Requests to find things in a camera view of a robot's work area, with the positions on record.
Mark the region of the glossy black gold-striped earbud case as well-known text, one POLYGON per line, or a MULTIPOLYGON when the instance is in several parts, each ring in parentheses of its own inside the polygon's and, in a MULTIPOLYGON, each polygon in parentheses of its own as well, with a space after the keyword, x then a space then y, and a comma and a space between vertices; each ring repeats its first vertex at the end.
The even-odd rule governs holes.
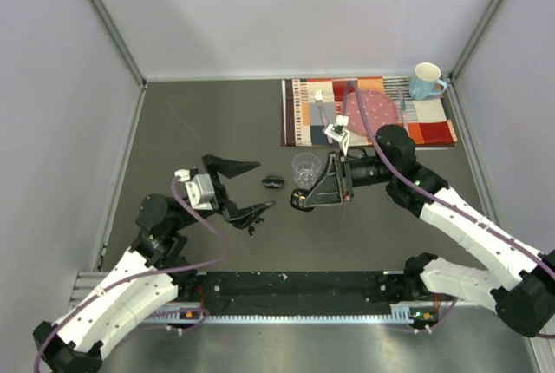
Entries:
POLYGON ((290 196, 290 206, 295 210, 298 210, 301 212, 305 212, 305 213, 312 212, 314 210, 314 207, 305 205, 305 201, 308 193, 309 193, 308 190, 305 190, 302 188, 294 189, 291 192, 291 196, 290 196))

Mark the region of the black marbled earbud charging case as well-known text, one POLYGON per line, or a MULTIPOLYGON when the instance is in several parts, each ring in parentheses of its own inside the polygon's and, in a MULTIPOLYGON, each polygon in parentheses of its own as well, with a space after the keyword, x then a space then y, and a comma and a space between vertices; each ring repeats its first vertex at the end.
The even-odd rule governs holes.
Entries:
POLYGON ((266 176, 262 179, 262 184, 267 189, 281 189, 285 186, 285 181, 283 178, 278 176, 266 176))

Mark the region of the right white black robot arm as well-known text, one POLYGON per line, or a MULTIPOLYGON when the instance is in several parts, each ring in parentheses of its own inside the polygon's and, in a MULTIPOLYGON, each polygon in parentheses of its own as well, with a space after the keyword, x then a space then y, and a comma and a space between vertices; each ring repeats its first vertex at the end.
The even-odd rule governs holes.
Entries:
POLYGON ((554 254, 508 234, 473 209, 456 190, 415 156, 415 142, 396 125, 380 128, 375 154, 332 151, 310 189, 296 189, 291 206, 309 212, 340 205, 357 187, 383 184, 400 208, 437 228, 483 264, 475 269, 431 253, 405 264, 405 290, 423 300, 432 293, 461 298, 494 312, 524 337, 554 336, 544 328, 554 316, 554 254))

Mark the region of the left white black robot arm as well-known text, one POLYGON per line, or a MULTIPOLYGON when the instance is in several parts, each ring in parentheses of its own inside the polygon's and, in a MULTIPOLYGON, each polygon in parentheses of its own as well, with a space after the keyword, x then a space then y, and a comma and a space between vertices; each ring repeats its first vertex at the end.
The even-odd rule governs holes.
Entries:
POLYGON ((66 315, 43 321, 33 331, 37 354, 33 365, 45 363, 54 372, 96 372, 114 347, 160 307, 196 292, 198 270, 226 259, 228 237, 208 218, 219 215, 243 230, 273 207, 267 201, 239 208, 222 178, 232 179, 257 167, 257 161, 226 160, 207 154, 201 169, 175 171, 171 195, 150 193, 140 203, 139 233, 108 275, 66 315), (202 225, 225 244, 225 252, 191 264, 181 252, 187 239, 181 230, 202 225))

